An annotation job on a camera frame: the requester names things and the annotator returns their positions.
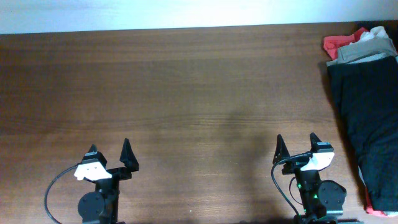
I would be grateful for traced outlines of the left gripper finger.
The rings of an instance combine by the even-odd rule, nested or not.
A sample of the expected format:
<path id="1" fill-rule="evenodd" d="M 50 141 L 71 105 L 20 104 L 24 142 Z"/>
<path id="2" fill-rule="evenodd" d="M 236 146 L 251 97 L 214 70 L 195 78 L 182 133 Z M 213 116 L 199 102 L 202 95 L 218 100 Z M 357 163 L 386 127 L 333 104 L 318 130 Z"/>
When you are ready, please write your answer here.
<path id="1" fill-rule="evenodd" d="M 139 163 L 132 151 L 131 143 L 128 138 L 124 139 L 123 148 L 119 160 L 131 172 L 139 171 Z"/>
<path id="2" fill-rule="evenodd" d="M 106 158 L 101 152 L 99 152 L 94 144 L 91 145 L 89 151 L 83 156 L 81 161 L 82 164 L 88 164 L 92 162 L 99 162 L 103 167 L 105 167 L 107 164 Z"/>

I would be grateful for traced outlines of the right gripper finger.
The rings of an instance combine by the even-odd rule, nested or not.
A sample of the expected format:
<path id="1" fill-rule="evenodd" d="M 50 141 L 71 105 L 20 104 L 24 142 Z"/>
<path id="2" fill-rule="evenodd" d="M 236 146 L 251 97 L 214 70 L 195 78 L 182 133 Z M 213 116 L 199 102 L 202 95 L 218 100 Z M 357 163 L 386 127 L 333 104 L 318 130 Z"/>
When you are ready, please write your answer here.
<path id="1" fill-rule="evenodd" d="M 311 152 L 329 152 L 330 143 L 323 142 L 315 133 L 310 134 Z"/>
<path id="2" fill-rule="evenodd" d="M 277 135 L 277 141 L 276 141 L 276 149 L 274 153 L 274 158 L 272 163 L 276 164 L 280 162 L 283 159 L 286 159 L 290 157 L 289 151 L 287 149 L 287 146 L 285 145 L 284 139 L 281 134 Z"/>

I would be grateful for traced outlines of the black shorts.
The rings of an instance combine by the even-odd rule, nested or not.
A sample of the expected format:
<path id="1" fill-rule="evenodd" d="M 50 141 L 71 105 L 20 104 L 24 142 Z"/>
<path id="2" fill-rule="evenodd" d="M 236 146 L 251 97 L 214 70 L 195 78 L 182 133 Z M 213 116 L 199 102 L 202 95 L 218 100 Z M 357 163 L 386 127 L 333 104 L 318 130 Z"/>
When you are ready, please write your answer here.
<path id="1" fill-rule="evenodd" d="M 397 60 L 331 65 L 330 88 L 373 209 L 397 211 Z"/>

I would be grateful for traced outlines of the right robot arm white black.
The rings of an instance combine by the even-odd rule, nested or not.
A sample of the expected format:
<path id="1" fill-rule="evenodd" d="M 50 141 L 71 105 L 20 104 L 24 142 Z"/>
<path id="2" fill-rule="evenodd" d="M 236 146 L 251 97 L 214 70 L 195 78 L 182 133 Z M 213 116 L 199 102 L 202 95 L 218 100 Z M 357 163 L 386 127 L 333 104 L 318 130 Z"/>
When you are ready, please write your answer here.
<path id="1" fill-rule="evenodd" d="M 291 156 L 281 134 L 277 135 L 272 161 L 271 178 L 277 190 L 295 212 L 294 223 L 338 223 L 343 214 L 346 189 L 333 180 L 321 180 L 320 171 L 326 169 L 334 158 L 334 148 L 321 141 L 315 133 L 310 134 L 309 151 Z M 304 214 L 299 214 L 292 202 L 279 187 L 274 171 L 282 166 L 282 174 L 293 175 L 298 188 Z"/>

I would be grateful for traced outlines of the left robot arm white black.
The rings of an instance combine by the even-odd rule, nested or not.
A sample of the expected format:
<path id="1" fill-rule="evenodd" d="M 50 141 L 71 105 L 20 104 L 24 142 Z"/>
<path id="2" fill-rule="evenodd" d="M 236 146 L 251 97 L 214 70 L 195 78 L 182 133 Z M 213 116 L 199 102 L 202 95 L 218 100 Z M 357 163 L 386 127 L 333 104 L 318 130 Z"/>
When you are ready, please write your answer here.
<path id="1" fill-rule="evenodd" d="M 117 224 L 119 183 L 132 178 L 139 171 L 139 163 L 130 141 L 124 140 L 119 161 L 122 167 L 107 169 L 107 160 L 95 145 L 83 156 L 74 176 L 95 184 L 95 190 L 84 194 L 78 202 L 78 213 L 83 224 Z"/>

